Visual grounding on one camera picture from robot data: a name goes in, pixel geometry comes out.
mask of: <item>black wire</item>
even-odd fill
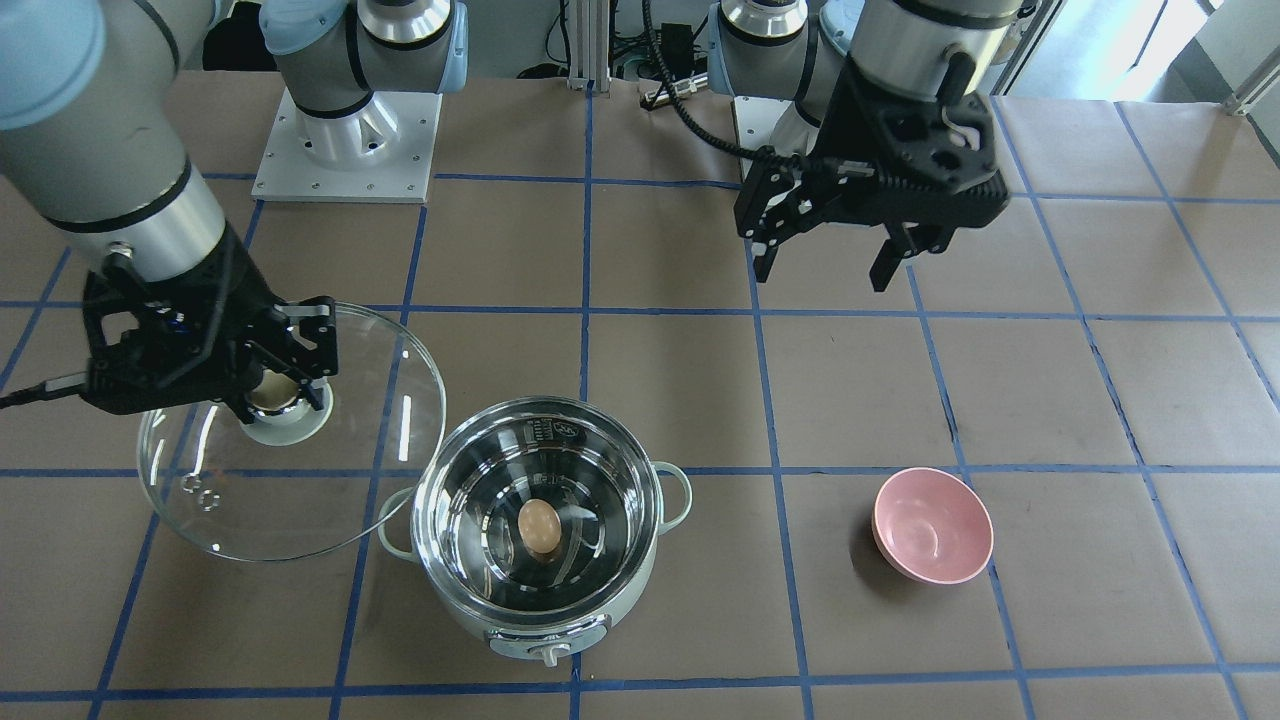
[[[644,18],[645,35],[649,37],[649,54],[658,64],[658,82],[662,83],[662,88],[671,97],[671,108],[676,111],[676,115],[680,117],[681,122],[685,123],[685,127],[687,127],[690,132],[692,132],[695,136],[698,136],[699,140],[701,140],[707,145],[710,145],[716,150],[719,150],[721,152],[726,152],[728,155],[732,155],[735,158],[741,158],[744,160],[750,160],[753,163],[764,163],[765,165],[772,168],[787,168],[792,170],[815,170],[822,167],[820,163],[814,163],[813,160],[809,160],[803,155],[792,155],[790,158],[783,158],[777,152],[771,152],[764,149],[748,150],[746,147],[742,147],[736,142],[730,142],[727,140],[721,140],[719,137],[716,137],[714,135],[708,132],[707,128],[698,124],[698,120],[695,120],[694,117],[689,114],[689,110],[685,109],[684,101],[676,92],[676,81],[672,78],[671,68],[667,67],[667,60],[663,59],[662,51],[658,49],[658,33],[654,32],[653,29],[653,17],[649,5],[650,0],[640,0],[640,14]]]
[[[707,20],[708,19],[710,19],[710,14],[708,14],[705,18],[703,18],[703,24],[698,26],[698,29],[694,31],[694,38],[690,40],[690,42],[698,40],[698,36],[701,35],[704,29],[707,29]]]
[[[564,67],[568,67],[571,64],[571,60],[573,59],[568,49],[568,0],[559,0],[559,8],[561,10],[559,13],[556,14],[556,19],[553,19],[552,24],[547,27],[547,37],[543,38],[543,50],[547,53],[547,58],[550,59],[553,63],[559,63]],[[563,60],[561,60],[556,55],[552,55],[552,47],[550,47],[552,32],[556,31],[557,24],[561,26],[561,37],[564,38]]]
[[[563,0],[561,0],[559,6],[561,6],[559,14],[556,15],[556,18],[552,19],[552,24],[547,26],[547,37],[543,38],[543,51],[547,53],[547,58],[549,60],[552,60],[553,63],[561,63],[561,64],[567,65],[568,64],[567,61],[561,60],[556,55],[552,55],[552,32],[556,29],[556,23],[558,23],[561,20],[561,18],[564,17],[564,3],[563,3]]]
[[[568,0],[561,0],[561,37],[564,38],[564,64],[573,64],[573,55],[568,50]]]

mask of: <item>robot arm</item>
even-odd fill
[[[261,388],[285,378],[293,404],[323,409],[325,380],[339,370],[334,300],[289,304],[270,290],[161,109],[223,1],[0,5],[0,167],[91,266],[82,302],[86,370],[10,393],[0,407],[79,395],[131,414],[220,400],[250,425],[278,410],[278,397],[271,407],[255,401]],[[370,105],[370,87],[393,85],[387,78],[399,78],[397,90],[442,91],[461,87],[466,76],[461,4],[357,6],[279,0],[264,10],[264,19],[284,26],[269,41],[297,44],[275,50],[291,87],[321,122],[312,132],[324,142],[315,145],[347,152],[346,160],[371,149],[364,136],[343,135],[364,132],[358,120],[332,124],[352,105],[344,78],[358,78],[364,99],[349,115]],[[333,12],[344,20],[330,24]],[[452,42],[435,44],[442,35]],[[324,53],[334,37],[340,58]],[[328,45],[317,42],[324,38]],[[362,64],[351,60],[352,47],[362,49]],[[106,320],[115,315],[132,315],[137,328],[109,337]]]
[[[865,0],[850,28],[852,5],[832,0],[820,26],[804,0],[712,6],[712,90],[794,100],[820,126],[804,161],[755,161],[735,205],[760,282],[799,233],[883,224],[870,269],[883,291],[902,260],[943,252],[956,228],[986,227],[1009,202],[975,90],[1024,0]]]

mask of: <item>cable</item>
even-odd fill
[[[692,40],[690,42],[696,41],[698,36],[701,35],[704,29],[707,29],[707,20],[709,20],[710,17],[712,17],[710,13],[708,13],[707,17],[703,18],[703,24],[698,26],[698,29],[694,31],[694,37],[692,37]]]
[[[28,402],[58,400],[60,397],[78,395],[84,389],[86,380],[87,375],[84,373],[77,373],[74,375],[54,378],[24,389],[10,392],[9,395],[0,396],[0,410],[5,407],[14,407],[17,405],[26,405]]]
[[[676,81],[672,78],[671,68],[667,67],[667,60],[662,56],[662,51],[658,49],[658,33],[653,29],[653,15],[650,10],[650,0],[640,0],[640,14],[644,18],[644,31],[649,37],[649,53],[653,55],[654,60],[658,63],[658,81],[662,83],[662,88],[671,97],[671,106],[680,115],[681,122],[689,128],[699,140],[710,145],[721,152],[726,152],[735,158],[742,160],[750,160],[753,163],[764,163],[771,168],[785,168],[790,170],[813,172],[824,169],[826,164],[820,161],[810,160],[803,155],[792,155],[790,158],[783,158],[777,152],[772,152],[764,149],[748,150],[736,142],[730,142],[716,137],[707,128],[698,124],[698,120],[689,114],[685,109],[685,104],[680,100],[680,94],[676,92]]]
[[[564,64],[573,65],[573,55],[568,50],[568,0],[561,1],[561,37],[564,38]]]
[[[572,56],[570,55],[570,49],[568,49],[568,8],[567,8],[567,5],[568,5],[568,0],[559,0],[559,13],[557,13],[556,18],[552,19],[552,24],[547,26],[547,37],[543,38],[543,51],[547,54],[547,58],[550,59],[553,63],[559,63],[559,64],[562,64],[564,67],[568,67],[570,65],[570,60],[572,60]],[[550,47],[550,44],[552,44],[552,32],[556,31],[556,26],[557,24],[561,27],[561,37],[564,38],[564,59],[563,60],[561,60],[556,55],[552,55],[552,47]]]

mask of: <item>cooking pot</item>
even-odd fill
[[[671,520],[659,471],[684,487]],[[467,632],[499,655],[554,666],[635,606],[658,536],[691,505],[685,473],[650,461],[617,420],[575,400],[524,397],[445,438],[410,528],[435,592]],[[535,509],[554,530],[549,543],[525,527]]]

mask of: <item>brown egg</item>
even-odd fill
[[[535,555],[548,555],[559,547],[559,515],[545,500],[530,500],[520,509],[520,539]]]

